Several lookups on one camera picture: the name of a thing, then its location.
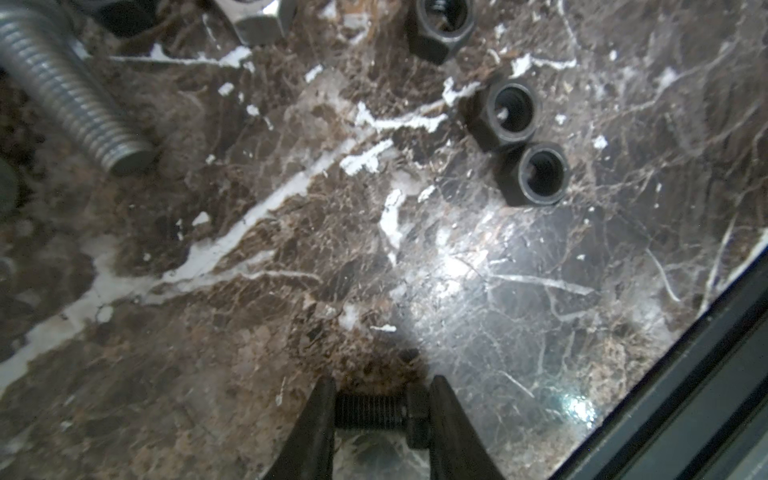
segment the metal fastener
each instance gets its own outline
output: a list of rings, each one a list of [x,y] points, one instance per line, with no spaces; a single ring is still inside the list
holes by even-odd
[[[71,49],[53,0],[0,0],[0,65],[90,158],[116,175],[143,170],[152,145]]]

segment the brown marble countertop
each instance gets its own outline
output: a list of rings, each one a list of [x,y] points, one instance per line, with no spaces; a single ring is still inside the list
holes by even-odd
[[[447,376],[499,468],[546,479],[768,244],[765,2],[478,0],[435,67],[401,0],[301,2],[243,48],[164,2],[85,61],[156,142],[107,177],[7,78],[3,478],[259,478],[323,373]],[[513,67],[574,172],[506,207],[461,104]],[[427,478],[397,435],[338,435],[335,478]]]

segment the threaded hole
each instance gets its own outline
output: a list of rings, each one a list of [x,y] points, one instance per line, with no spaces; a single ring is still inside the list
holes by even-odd
[[[496,95],[493,105],[499,124],[507,131],[519,132],[533,121],[533,100],[517,87],[507,87]]]
[[[560,158],[550,151],[536,152],[523,172],[523,181],[537,195],[550,197],[563,186],[565,172]]]
[[[457,31],[467,21],[465,0],[425,0],[427,19],[435,30]]]

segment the nut rim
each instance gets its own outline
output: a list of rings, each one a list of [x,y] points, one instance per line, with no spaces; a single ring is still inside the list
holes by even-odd
[[[531,120],[528,122],[528,125],[519,131],[512,131],[505,128],[500,120],[496,117],[495,113],[498,96],[502,92],[509,89],[520,91],[523,95],[525,95],[530,109],[532,110],[530,114]],[[524,81],[515,79],[508,79],[507,81],[494,84],[491,90],[488,92],[488,97],[485,99],[485,115],[488,118],[489,124],[492,126],[494,132],[499,136],[499,138],[508,143],[527,141],[530,137],[533,136],[533,133],[538,127],[538,116],[540,110],[541,102],[539,101],[538,96],[533,92],[533,89]]]
[[[464,3],[465,8],[467,9],[467,15],[464,17],[462,26],[454,31],[444,31],[435,28],[435,26],[432,24],[432,21],[429,19],[429,14],[427,12],[428,1],[430,0],[416,0],[416,14],[419,16],[419,23],[424,25],[424,27],[427,28],[430,33],[443,38],[457,39],[461,38],[467,33],[467,31],[472,28],[472,25],[475,21],[475,6],[472,3],[473,0],[456,0],[457,2]]]
[[[546,155],[548,164],[539,166],[531,164],[531,161],[534,161],[535,157],[540,154]],[[551,168],[554,171],[549,173],[558,176],[554,181],[558,182],[559,185],[557,185],[557,188],[552,193],[542,194],[535,191],[535,188],[531,186],[530,168]],[[571,179],[571,168],[568,166],[563,150],[559,145],[549,142],[526,148],[517,168],[515,168],[515,173],[517,176],[516,181],[520,185],[520,191],[525,195],[525,198],[536,205],[552,205],[562,200]]]

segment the black hex nut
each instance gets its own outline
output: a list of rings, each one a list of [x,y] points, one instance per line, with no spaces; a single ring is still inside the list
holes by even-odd
[[[546,207],[562,200],[571,168],[558,144],[529,144],[508,152],[498,185],[511,207]]]
[[[470,100],[467,128],[483,151],[523,144],[538,127],[541,100],[527,82],[493,74]]]
[[[132,37],[157,23],[159,0],[73,0],[81,12],[118,37]]]
[[[412,0],[406,21],[411,53],[441,65],[467,43],[476,24],[474,0]]]
[[[406,386],[406,441],[412,449],[428,449],[432,441],[429,423],[429,391],[420,383]]]

